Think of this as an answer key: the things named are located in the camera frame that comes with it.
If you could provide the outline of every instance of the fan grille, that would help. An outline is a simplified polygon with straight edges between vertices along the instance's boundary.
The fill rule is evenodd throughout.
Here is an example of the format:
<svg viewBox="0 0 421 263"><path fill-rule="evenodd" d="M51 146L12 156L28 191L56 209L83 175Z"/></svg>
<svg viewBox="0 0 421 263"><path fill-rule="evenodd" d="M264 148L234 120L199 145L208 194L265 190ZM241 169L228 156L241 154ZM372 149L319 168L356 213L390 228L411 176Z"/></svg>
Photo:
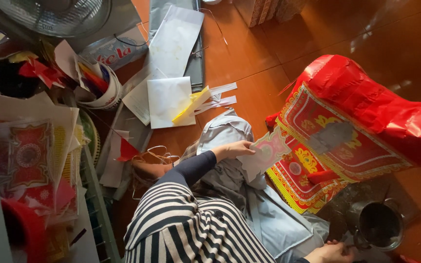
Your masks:
<svg viewBox="0 0 421 263"><path fill-rule="evenodd" d="M62 38L91 34L107 21L111 8L110 1L71 1L74 2L64 11L48 10L42 1L35 0L0 0L0 9L31 30Z"/></svg>

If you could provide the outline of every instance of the hand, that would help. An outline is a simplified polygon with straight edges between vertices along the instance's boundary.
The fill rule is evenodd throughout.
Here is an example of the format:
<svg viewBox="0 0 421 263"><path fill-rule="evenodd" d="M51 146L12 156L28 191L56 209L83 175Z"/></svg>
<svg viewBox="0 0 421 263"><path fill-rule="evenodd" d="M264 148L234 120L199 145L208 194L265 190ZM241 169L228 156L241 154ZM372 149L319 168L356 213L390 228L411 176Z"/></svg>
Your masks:
<svg viewBox="0 0 421 263"><path fill-rule="evenodd" d="M220 160L225 158L234 159L237 156L241 155L255 154L256 152L254 150L249 149L249 146L252 144L253 143L249 141L237 141L215 147L211 151L214 152L215 156L217 157L217 162L219 162Z"/></svg>
<svg viewBox="0 0 421 263"><path fill-rule="evenodd" d="M313 250L305 257L310 263L352 263L354 261L354 248L338 242L328 241L322 248Z"/></svg>

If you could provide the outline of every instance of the wooden floor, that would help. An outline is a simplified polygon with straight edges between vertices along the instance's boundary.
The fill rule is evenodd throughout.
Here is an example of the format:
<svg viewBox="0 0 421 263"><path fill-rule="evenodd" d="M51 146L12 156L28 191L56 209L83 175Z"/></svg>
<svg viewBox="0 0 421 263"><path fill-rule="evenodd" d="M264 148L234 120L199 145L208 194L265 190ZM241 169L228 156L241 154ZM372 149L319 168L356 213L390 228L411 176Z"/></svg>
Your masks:
<svg viewBox="0 0 421 263"><path fill-rule="evenodd" d="M147 30L148 0L133 3ZM253 28L246 26L228 0L203 8L212 10L217 20L205 14L203 45L209 46L204 50L205 84L216 87L237 82L238 89L223 97L236 95L238 103L232 106L251 124L256 139L267 132L265 117L281 109L290 91L277 94L323 54L349 57L373 80L403 98L421 101L421 0L319 0L288 22L271 20ZM142 62L118 70L120 81L125 83ZM193 126L155 130L149 147L164 145L172 154L181 155L199 138L205 124L224 110L215 108L197 115ZM396 176L421 209L421 169ZM126 225L137 206L131 194L128 191L112 211L120 253ZM421 218L406 230L396 251L421 262Z"/></svg>

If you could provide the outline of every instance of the metal pot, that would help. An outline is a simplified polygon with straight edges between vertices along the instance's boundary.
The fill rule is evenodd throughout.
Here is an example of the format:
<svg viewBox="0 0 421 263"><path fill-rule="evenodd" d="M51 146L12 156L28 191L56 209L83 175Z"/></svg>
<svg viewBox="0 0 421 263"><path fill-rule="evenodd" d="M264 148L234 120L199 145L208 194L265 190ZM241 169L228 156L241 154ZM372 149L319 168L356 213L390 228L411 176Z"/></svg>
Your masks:
<svg viewBox="0 0 421 263"><path fill-rule="evenodd" d="M391 251L403 239L404 222L397 211L394 199L383 202L361 201L354 203L346 213L347 226L354 236L358 249L374 247L380 251Z"/></svg>

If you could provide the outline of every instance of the person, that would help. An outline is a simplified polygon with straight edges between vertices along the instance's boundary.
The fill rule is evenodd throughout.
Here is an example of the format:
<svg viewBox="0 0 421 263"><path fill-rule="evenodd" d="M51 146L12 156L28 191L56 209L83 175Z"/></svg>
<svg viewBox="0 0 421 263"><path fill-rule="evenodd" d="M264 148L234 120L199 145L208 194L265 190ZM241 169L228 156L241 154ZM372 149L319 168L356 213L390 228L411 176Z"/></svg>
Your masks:
<svg viewBox="0 0 421 263"><path fill-rule="evenodd" d="M222 123L228 124L228 120L223 120ZM203 135L212 133L211 128L218 126L208 125ZM229 128L225 126L223 130L228 132ZM244 129L237 127L237 130L240 132ZM225 134L225 138L229 137L228 133L221 132L214 134ZM199 141L206 140L201 136ZM283 253L270 252L261 242L261 236L267 236L264 232L268 227L263 227L263 234L257 236L253 226L254 220L249 221L248 216L244 216L242 209L238 209L230 198L223 195L204 196L193 193L190 189L219 164L229 166L229 161L237 156L254 154L255 152L249 149L251 144L252 142L245 140L220 144L182 160L174 167L135 163L135 169L148 172L158 178L158 181L143 195L127 227L124 236L125 262L272 263L284 259L280 257ZM348 249L344 243L337 241L328 242L295 260L297 263L352 261L352 248Z"/></svg>

